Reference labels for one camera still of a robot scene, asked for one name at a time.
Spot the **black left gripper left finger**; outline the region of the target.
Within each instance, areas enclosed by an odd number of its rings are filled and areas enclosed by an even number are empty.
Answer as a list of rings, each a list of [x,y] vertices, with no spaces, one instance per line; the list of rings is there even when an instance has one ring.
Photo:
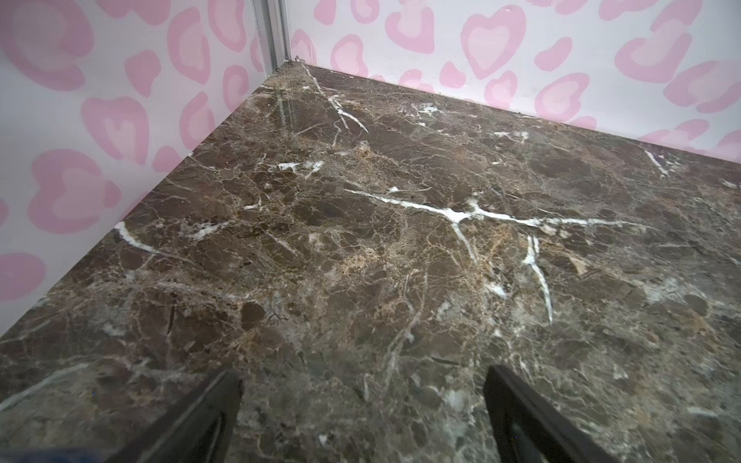
[[[239,376],[218,368],[109,462],[223,462],[243,396]]]

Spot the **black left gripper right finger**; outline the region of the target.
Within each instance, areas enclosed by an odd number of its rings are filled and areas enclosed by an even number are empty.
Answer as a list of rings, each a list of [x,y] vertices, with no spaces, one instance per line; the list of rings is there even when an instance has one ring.
[[[488,368],[484,399],[503,462],[616,461],[504,365]]]

